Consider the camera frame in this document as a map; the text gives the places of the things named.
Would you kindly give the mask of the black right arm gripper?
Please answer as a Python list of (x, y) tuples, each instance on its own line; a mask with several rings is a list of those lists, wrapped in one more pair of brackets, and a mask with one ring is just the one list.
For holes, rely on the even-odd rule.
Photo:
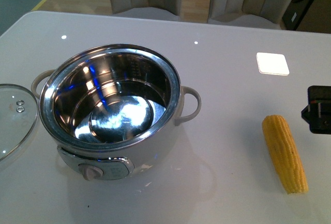
[(315, 134), (330, 134), (330, 86), (308, 87), (308, 105), (301, 111), (302, 118)]

